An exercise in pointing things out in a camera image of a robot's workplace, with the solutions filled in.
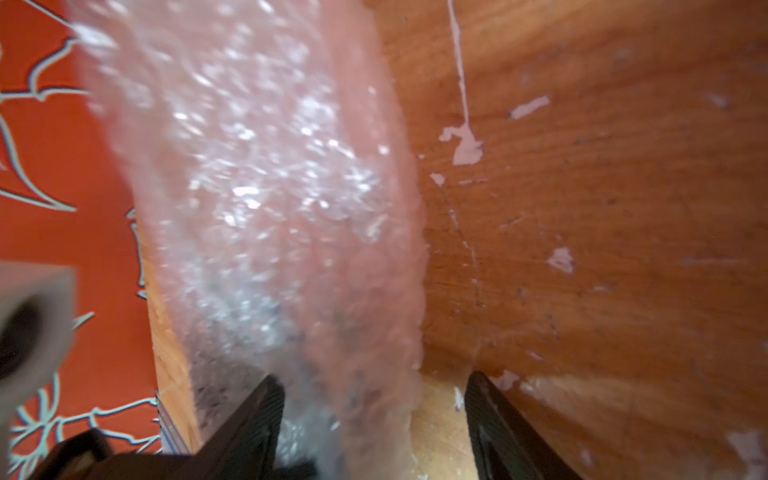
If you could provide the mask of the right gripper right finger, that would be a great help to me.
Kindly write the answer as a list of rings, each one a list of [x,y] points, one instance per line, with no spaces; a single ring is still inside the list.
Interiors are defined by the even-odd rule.
[[[464,408],[479,480],[579,477],[484,373],[469,376]]]

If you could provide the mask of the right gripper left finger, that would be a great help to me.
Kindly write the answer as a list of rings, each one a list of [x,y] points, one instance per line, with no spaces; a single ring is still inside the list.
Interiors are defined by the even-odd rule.
[[[179,470],[183,480],[274,479],[285,391],[267,376]]]

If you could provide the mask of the clear bubble wrap sheet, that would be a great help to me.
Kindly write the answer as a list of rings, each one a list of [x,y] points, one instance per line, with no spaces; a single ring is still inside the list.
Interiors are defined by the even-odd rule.
[[[416,162],[360,1],[71,1],[213,433],[266,376],[283,463],[409,479],[425,314]]]

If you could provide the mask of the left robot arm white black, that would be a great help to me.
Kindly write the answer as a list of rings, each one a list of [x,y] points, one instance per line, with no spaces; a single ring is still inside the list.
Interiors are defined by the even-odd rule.
[[[51,381],[69,355],[77,294],[73,268],[1,263],[1,425]]]

